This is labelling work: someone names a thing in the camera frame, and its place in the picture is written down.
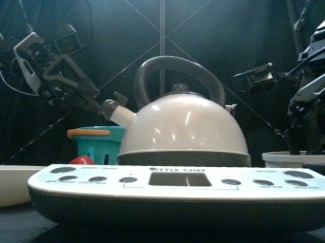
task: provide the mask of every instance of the kettle handle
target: kettle handle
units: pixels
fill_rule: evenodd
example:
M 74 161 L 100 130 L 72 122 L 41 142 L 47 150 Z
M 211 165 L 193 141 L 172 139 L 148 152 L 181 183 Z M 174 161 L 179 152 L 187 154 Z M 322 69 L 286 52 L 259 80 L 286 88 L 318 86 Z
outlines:
M 225 105 L 226 95 L 223 86 L 206 68 L 181 57 L 158 56 L 148 59 L 138 69 L 134 93 L 139 109 L 151 102 L 147 95 L 146 80 L 160 69 L 185 72 L 206 87 L 211 100 L 221 106 Z

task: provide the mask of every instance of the white bowl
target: white bowl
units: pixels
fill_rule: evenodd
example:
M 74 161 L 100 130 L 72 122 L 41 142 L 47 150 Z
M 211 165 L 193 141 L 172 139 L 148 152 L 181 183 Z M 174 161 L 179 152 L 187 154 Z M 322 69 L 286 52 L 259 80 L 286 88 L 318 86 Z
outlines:
M 31 201 L 27 180 L 44 167 L 0 165 L 0 207 Z
M 301 151 L 301 155 L 292 155 L 289 151 L 262 153 L 265 167 L 273 168 L 301 168 L 305 163 L 324 164 L 324 155 L 306 155 L 306 151 Z

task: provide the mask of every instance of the white kettle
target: white kettle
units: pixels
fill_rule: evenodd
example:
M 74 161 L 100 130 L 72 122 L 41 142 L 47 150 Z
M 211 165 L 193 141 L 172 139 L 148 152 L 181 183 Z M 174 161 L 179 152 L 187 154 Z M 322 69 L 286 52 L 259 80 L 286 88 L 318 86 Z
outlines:
M 189 92 L 183 84 L 154 102 L 146 91 L 150 74 L 160 69 L 185 72 L 210 92 L 211 101 Z M 126 128 L 118 164 L 163 166 L 249 167 L 246 141 L 234 117 L 223 108 L 225 91 L 210 71 L 172 56 L 147 60 L 135 77 L 135 98 L 140 110 L 124 106 L 127 99 L 102 104 L 103 116 Z

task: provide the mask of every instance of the black backdrop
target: black backdrop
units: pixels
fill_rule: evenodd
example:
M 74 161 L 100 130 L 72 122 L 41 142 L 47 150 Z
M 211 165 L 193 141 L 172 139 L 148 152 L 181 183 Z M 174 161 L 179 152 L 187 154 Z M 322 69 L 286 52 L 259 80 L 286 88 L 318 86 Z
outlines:
M 310 35 L 325 19 L 325 2 L 310 2 L 305 26 L 298 32 L 300 51 L 308 47 Z M 288 3 L 293 6 L 292 18 L 296 20 L 305 1 L 29 0 L 21 3 L 27 22 L 41 38 L 51 39 L 61 24 L 76 28 L 84 48 L 71 57 L 100 88 L 98 102 L 112 99 L 112 93 L 118 91 L 130 98 L 127 107 L 136 112 L 132 81 L 139 65 L 160 54 L 181 56 L 213 72 L 226 88 L 226 103 L 238 105 L 237 120 L 253 165 L 262 166 L 262 152 L 288 150 L 282 137 L 274 133 L 274 129 L 282 132 L 288 129 L 292 95 L 288 85 L 278 83 L 266 93 L 246 97 L 230 89 L 229 79 L 266 63 L 273 63 L 279 72 L 294 68 L 297 46 Z M 13 87 L 31 92 L 12 56 L 13 45 L 27 35 L 17 0 L 0 1 L 0 33 L 4 37 L 0 42 L 4 78 Z M 166 72 L 166 90 L 185 79 L 187 77 L 181 74 Z M 193 91 L 207 94 L 199 83 L 191 79 L 187 82 Z M 158 75 L 152 76 L 148 88 L 151 98 L 156 99 Z M 0 83 L 1 163 L 47 165 L 68 162 L 76 156 L 76 144 L 65 137 L 65 130 L 94 125 L 112 123 L 83 112 L 65 116 L 63 110 L 37 97 L 17 94 Z

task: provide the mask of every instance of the display screen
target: display screen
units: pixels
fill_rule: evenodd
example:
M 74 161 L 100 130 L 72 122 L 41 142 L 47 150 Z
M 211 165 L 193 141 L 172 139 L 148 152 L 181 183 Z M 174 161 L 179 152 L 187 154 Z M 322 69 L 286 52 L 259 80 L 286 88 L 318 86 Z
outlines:
M 152 173 L 148 184 L 152 186 L 211 186 L 203 173 Z

